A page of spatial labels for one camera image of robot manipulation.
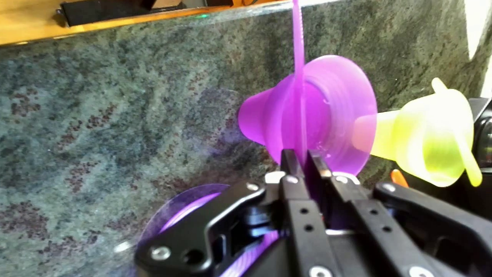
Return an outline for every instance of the translucent yellow funnel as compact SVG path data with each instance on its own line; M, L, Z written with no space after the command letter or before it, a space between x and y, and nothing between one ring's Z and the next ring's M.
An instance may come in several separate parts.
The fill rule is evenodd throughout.
M464 170L473 186L482 174L471 153L473 117L465 96L438 78L435 93L401 110L377 115L371 155L394 160L404 171L438 187L458 180Z

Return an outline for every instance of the granite countertop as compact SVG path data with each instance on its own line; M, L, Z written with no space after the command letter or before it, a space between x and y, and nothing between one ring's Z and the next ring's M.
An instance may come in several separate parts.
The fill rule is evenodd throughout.
M132 276L152 214L187 188L277 166L237 127L242 101L293 70L290 3L0 48L0 276ZM380 111L440 77L478 96L492 28L469 59L461 0L339 0L303 9L307 60L337 54ZM371 186L392 163L371 159Z

